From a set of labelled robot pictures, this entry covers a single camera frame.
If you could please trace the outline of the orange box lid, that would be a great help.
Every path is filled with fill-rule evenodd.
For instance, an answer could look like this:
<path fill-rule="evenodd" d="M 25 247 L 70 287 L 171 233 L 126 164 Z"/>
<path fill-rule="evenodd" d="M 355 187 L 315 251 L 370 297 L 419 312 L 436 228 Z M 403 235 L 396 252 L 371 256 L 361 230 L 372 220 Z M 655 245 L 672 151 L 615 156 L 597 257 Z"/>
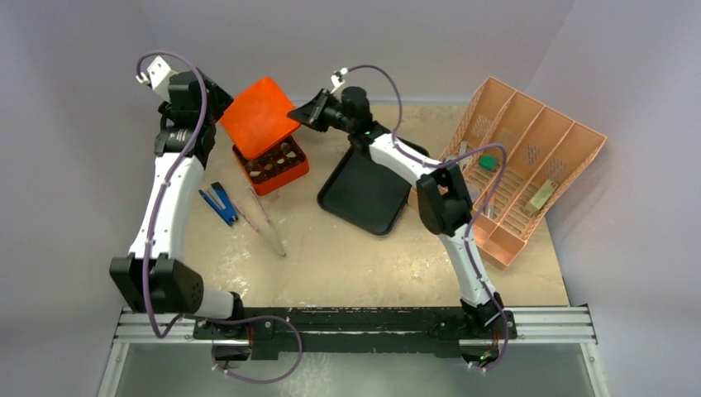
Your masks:
<path fill-rule="evenodd" d="M 246 159 L 254 159 L 301 126 L 288 117 L 293 109 L 276 81 L 264 77 L 239 93 L 219 122 L 238 151 Z"/>

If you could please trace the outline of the pink metal tongs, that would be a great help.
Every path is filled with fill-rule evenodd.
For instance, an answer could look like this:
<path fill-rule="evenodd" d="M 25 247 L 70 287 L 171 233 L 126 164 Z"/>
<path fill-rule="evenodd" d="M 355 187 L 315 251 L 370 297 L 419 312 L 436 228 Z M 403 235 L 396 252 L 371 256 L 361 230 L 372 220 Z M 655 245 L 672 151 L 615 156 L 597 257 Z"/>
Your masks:
<path fill-rule="evenodd" d="M 281 237 L 271 216 L 265 210 L 254 188 L 249 186 L 247 188 L 247 192 L 260 215 L 254 216 L 250 208 L 244 209 L 239 202 L 233 203 L 235 210 L 272 252 L 281 258 L 286 258 L 288 253 L 285 249 L 283 238 Z"/>

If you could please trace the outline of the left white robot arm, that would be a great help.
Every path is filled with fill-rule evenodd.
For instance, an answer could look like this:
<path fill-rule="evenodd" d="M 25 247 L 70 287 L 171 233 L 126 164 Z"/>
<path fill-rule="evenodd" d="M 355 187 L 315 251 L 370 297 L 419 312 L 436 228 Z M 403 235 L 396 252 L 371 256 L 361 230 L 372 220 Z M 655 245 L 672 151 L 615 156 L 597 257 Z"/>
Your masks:
<path fill-rule="evenodd" d="M 155 177 L 139 232 L 109 275 L 129 307 L 149 315 L 180 314 L 214 320 L 224 337 L 239 337 L 246 316 L 239 294 L 206 286 L 184 263 L 189 210 L 212 148 L 216 124 L 233 98 L 202 72 L 176 72 L 162 59 L 138 81 L 162 97 L 155 138 Z"/>

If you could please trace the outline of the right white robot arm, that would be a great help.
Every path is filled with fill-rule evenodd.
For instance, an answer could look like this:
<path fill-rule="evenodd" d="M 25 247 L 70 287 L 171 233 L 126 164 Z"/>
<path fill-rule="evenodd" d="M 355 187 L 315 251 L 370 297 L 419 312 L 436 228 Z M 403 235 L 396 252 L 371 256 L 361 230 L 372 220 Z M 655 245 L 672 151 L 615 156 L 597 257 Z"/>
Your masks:
<path fill-rule="evenodd" d="M 503 304 L 474 240 L 473 203 L 458 164 L 442 164 L 400 141 L 375 120 L 360 87 L 344 89 L 339 98 L 323 88 L 287 116 L 317 132 L 346 133 L 355 151 L 415 188 L 422 224 L 440 239 L 458 279 L 466 330 L 476 337 L 493 330 Z"/>

